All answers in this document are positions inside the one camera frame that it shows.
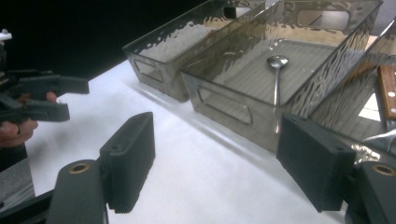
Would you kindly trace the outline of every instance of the wooden handle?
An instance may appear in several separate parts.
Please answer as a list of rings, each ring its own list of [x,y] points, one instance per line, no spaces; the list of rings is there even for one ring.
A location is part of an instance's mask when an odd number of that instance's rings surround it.
[[[385,118],[396,119],[396,74],[392,65],[383,64],[378,68],[379,85],[383,99]]]

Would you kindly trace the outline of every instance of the human hand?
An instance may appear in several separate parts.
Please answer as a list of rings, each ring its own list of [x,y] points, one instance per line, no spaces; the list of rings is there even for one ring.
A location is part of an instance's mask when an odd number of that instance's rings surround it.
[[[56,103],[57,96],[54,92],[47,92],[47,100]],[[38,127],[36,120],[28,119],[21,124],[4,121],[0,126],[0,147],[15,147],[23,144],[33,136],[34,129]]]

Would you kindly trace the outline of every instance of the spoon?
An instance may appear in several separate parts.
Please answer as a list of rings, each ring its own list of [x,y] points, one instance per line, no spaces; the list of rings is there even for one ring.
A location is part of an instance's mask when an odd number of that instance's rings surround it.
[[[278,113],[278,107],[280,104],[280,90],[279,90],[279,73],[280,68],[289,62],[289,58],[284,55],[275,55],[269,57],[267,62],[275,68],[275,91],[274,91],[274,114],[276,116],[276,125],[274,128],[275,133],[279,133],[280,129],[280,115]]]

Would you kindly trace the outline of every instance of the translucent gray bin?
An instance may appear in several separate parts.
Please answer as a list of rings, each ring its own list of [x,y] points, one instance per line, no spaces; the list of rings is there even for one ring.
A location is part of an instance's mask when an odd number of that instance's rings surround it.
[[[207,1],[122,48],[140,82],[189,99],[178,68],[265,9],[265,1]]]
[[[378,67],[382,64],[391,65],[396,71],[395,21],[367,49],[349,71],[347,79],[325,98],[310,118],[350,145],[394,129],[395,121],[386,119],[383,112],[378,82]]]
[[[180,68],[194,109],[276,151],[281,113],[307,117],[346,77],[364,52],[380,5],[277,2]],[[335,28],[318,24],[332,13],[346,21]],[[279,54],[289,63],[280,71],[275,106],[275,69],[267,58]]]

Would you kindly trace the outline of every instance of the white table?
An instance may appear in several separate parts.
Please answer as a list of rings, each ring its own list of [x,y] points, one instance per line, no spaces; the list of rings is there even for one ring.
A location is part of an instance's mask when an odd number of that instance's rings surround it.
[[[96,160],[129,117],[152,111],[156,159],[134,210],[109,211],[110,223],[344,223],[344,211],[318,213],[273,153],[139,83],[128,62],[90,89],[60,97],[71,119],[40,122],[26,143],[36,195],[66,164]]]

